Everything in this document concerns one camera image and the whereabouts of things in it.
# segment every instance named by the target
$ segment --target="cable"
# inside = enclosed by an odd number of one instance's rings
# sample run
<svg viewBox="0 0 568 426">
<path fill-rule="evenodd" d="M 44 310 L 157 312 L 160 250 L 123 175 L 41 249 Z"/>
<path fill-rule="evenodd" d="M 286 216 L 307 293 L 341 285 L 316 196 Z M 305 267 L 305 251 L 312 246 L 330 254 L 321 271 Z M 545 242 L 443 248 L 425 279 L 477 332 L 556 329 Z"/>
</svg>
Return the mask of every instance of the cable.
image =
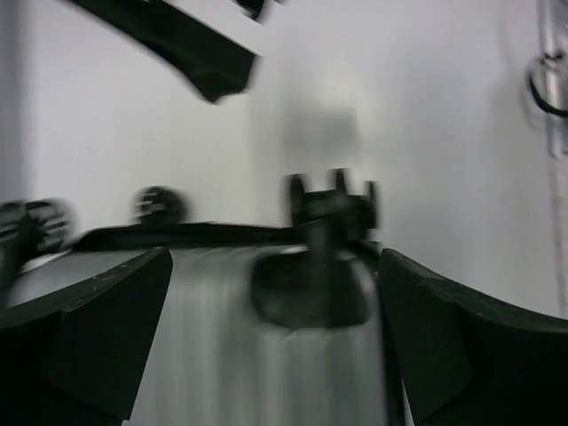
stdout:
<svg viewBox="0 0 568 426">
<path fill-rule="evenodd" d="M 555 65 L 562 62 L 564 58 L 565 54 L 563 51 L 558 51 L 554 55 L 545 53 L 541 58 L 538 58 L 538 60 L 534 61 L 534 64 L 536 64 L 536 66 L 529 66 L 526 73 L 526 80 L 529 92 L 531 92 L 532 98 L 534 99 L 534 102 L 536 103 L 538 108 L 540 108 L 547 114 L 552 114 L 561 118 L 568 118 L 568 110 L 557 108 L 546 101 L 541 96 L 539 90 L 536 87 L 536 84 L 534 83 L 534 77 L 536 76 L 536 73 L 538 71 L 541 71 L 542 69 L 555 70 Z"/>
</svg>

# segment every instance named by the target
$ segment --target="suitcase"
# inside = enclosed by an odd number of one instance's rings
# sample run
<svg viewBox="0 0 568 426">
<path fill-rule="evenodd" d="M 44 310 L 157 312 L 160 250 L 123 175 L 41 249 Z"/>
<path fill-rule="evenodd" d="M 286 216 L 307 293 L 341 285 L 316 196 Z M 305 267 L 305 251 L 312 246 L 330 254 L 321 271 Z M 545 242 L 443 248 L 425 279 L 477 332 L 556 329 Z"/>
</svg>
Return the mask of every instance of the suitcase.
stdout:
<svg viewBox="0 0 568 426">
<path fill-rule="evenodd" d="M 350 230 L 357 238 L 349 239 L 338 221 L 320 220 L 329 206 L 342 205 L 327 200 L 336 190 L 306 193 L 297 179 L 290 188 L 291 228 L 94 230 L 25 273 L 8 304 L 163 246 L 174 269 L 129 424 L 404 424 L 396 363 L 383 341 L 377 250 L 359 241 L 368 228 L 360 225 L 364 215 L 341 215 L 339 222 L 357 224 Z M 351 200 L 360 206 L 363 198 Z M 308 199 L 319 207 L 306 206 Z"/>
</svg>

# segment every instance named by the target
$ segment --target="ribbed suitcase surface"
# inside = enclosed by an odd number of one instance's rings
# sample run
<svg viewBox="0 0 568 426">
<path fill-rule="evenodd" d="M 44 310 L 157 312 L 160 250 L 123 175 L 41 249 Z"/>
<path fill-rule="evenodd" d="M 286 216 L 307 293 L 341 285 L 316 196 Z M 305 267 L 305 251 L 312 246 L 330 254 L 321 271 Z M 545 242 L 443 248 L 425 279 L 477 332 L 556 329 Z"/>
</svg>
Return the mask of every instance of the ribbed suitcase surface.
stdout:
<svg viewBox="0 0 568 426">
<path fill-rule="evenodd" d="M 386 425 L 380 315 L 371 273 L 351 256 L 372 306 L 369 322 L 291 333 L 263 323 L 249 301 L 254 261 L 279 249 L 172 250 L 170 290 L 128 424 Z M 10 305 L 86 279 L 138 253 L 62 256 L 24 275 Z"/>
</svg>

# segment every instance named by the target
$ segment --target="gray suitcase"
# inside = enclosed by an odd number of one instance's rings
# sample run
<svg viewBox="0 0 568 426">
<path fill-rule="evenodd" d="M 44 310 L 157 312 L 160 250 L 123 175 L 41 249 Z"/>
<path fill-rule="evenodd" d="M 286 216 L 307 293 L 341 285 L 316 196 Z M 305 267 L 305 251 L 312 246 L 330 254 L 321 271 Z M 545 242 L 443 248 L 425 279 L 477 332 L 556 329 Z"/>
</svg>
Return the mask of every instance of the gray suitcase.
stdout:
<svg viewBox="0 0 568 426">
<path fill-rule="evenodd" d="M 321 206 L 326 197 L 312 199 Z M 154 224 L 92 231 L 64 256 L 25 273 L 8 304 L 72 285 L 148 247 L 168 247 L 170 289 L 129 424 L 404 424 L 376 289 L 378 250 L 335 244 L 342 237 L 335 228 L 326 233 L 326 221 L 299 226 L 310 214 L 291 204 L 295 226 L 287 229 Z M 316 283 L 307 293 L 305 281 Z M 319 284 L 332 281 L 330 288 Z M 329 289 L 331 316 L 329 297 L 318 293 Z"/>
</svg>

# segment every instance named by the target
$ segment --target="black cable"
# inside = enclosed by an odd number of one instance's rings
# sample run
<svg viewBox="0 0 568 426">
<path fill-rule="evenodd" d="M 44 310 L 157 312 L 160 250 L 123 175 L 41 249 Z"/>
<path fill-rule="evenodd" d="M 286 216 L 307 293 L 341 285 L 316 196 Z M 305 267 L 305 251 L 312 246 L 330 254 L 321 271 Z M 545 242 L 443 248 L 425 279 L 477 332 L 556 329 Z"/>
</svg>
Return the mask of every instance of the black cable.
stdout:
<svg viewBox="0 0 568 426">
<path fill-rule="evenodd" d="M 550 64 L 556 64 L 562 61 L 564 57 L 565 55 L 562 51 L 557 52 L 554 55 L 549 55 L 548 53 L 545 53 L 543 57 L 538 60 L 537 62 L 537 64 L 539 65 L 538 67 L 529 67 L 526 74 L 526 80 L 529 92 L 531 92 L 532 98 L 534 99 L 534 102 L 536 103 L 538 108 L 540 108 L 542 111 L 544 111 L 547 114 L 552 114 L 561 118 L 568 118 L 568 110 L 557 108 L 552 104 L 550 104 L 549 102 L 547 102 L 541 96 L 539 90 L 536 87 L 536 84 L 534 83 L 534 77 L 536 76 L 536 73 L 538 71 L 541 71 L 544 67 L 551 68 Z"/>
</svg>

